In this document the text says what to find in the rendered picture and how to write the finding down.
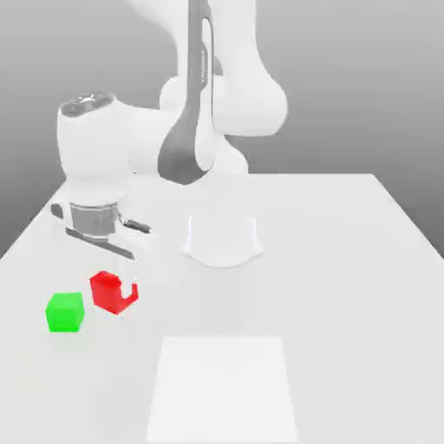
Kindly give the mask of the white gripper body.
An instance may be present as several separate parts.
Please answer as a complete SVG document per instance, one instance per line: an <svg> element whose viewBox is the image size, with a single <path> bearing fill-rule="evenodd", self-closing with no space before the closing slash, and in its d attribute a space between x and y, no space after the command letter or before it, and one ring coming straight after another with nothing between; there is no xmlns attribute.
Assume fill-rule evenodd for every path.
<svg viewBox="0 0 444 444"><path fill-rule="evenodd" d="M114 233L94 238L63 222L55 222L52 236L63 263L78 274L92 276L109 271L122 278L165 276L163 244L149 225L119 221Z"/></svg>

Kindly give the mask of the small red cube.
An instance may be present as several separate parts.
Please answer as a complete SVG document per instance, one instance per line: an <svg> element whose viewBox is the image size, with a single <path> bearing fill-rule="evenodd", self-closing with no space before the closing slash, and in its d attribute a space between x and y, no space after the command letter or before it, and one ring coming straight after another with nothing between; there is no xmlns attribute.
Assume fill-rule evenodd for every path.
<svg viewBox="0 0 444 444"><path fill-rule="evenodd" d="M122 282L113 273L99 271L89 281L94 304L112 314L121 314L139 299L138 284L132 284L130 294L124 297Z"/></svg>

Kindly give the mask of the small green cube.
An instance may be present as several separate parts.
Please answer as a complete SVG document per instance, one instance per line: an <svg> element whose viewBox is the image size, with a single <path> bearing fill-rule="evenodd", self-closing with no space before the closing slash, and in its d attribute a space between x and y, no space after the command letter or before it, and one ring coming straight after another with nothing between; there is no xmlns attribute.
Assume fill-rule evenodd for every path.
<svg viewBox="0 0 444 444"><path fill-rule="evenodd" d="M85 315L82 294L55 293L47 304L45 315L50 332L77 332Z"/></svg>

